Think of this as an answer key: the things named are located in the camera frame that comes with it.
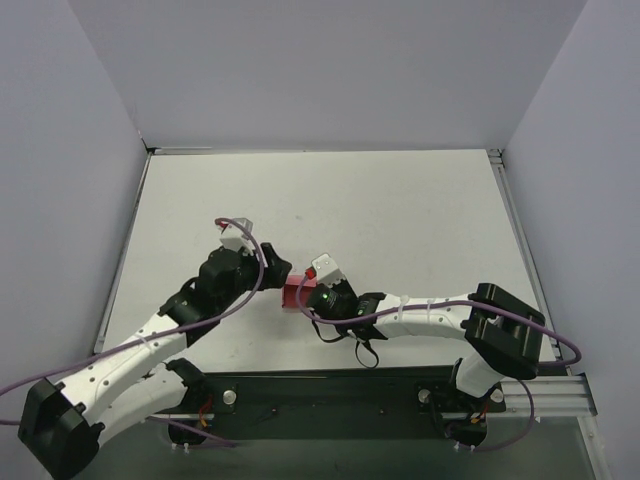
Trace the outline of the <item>pink paper box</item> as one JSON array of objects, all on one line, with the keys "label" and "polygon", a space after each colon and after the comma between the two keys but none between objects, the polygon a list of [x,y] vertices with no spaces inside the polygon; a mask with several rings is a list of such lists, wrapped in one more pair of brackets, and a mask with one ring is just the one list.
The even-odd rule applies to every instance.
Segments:
[{"label": "pink paper box", "polygon": [[306,305],[306,301],[311,291],[316,287],[316,280],[306,280],[301,289],[298,289],[303,280],[302,275],[289,274],[284,286],[281,288],[281,307],[285,310],[297,309],[299,298],[302,305]]}]

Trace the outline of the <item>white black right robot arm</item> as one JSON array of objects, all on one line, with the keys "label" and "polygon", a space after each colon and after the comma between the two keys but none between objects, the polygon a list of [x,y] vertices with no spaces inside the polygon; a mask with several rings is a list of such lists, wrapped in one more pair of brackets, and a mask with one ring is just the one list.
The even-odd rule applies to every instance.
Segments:
[{"label": "white black right robot arm", "polygon": [[304,307],[311,320],[369,348],[373,340],[433,337],[468,343],[473,352],[453,370],[455,388],[486,396],[504,378],[531,380],[539,371],[545,319],[500,287],[481,283],[468,294],[422,299],[387,293],[356,296],[346,280],[317,284]]}]

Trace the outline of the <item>aluminium front crossbar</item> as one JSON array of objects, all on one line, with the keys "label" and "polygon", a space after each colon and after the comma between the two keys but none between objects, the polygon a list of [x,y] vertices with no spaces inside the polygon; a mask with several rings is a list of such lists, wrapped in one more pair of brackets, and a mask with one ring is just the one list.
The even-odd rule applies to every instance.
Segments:
[{"label": "aluminium front crossbar", "polygon": [[[541,376],[525,382],[536,417],[593,417],[598,414],[588,379],[577,376]],[[530,402],[524,387],[516,380],[503,381],[504,416],[528,417]]]}]

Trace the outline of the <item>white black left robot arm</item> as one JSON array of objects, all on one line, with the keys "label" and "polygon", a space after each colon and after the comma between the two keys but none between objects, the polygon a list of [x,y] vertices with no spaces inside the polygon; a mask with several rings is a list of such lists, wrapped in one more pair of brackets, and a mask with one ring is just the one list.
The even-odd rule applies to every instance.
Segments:
[{"label": "white black left robot arm", "polygon": [[18,438],[54,479],[84,470],[108,440],[158,411],[204,402],[201,373],[174,355],[215,328],[254,290],[280,289],[292,269],[269,243],[224,241],[131,337],[58,381],[29,390]]}]

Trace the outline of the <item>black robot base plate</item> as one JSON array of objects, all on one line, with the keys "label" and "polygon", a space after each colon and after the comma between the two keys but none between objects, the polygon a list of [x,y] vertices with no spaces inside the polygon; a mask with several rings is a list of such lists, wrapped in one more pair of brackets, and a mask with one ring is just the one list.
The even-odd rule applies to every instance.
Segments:
[{"label": "black robot base plate", "polygon": [[503,413],[503,401],[453,387],[452,367],[206,373],[185,400],[165,410],[170,440],[442,439],[448,423],[483,438],[476,415]]}]

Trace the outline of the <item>aluminium table frame rail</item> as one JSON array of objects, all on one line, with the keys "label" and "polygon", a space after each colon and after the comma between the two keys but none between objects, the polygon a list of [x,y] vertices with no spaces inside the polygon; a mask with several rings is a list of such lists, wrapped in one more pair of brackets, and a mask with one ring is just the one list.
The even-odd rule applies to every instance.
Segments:
[{"label": "aluminium table frame rail", "polygon": [[540,277],[507,179],[506,168],[503,160],[503,151],[501,149],[488,149],[486,153],[524,262],[536,305],[539,311],[546,318],[546,327],[554,331],[554,324],[551,319],[551,314],[549,313]]}]

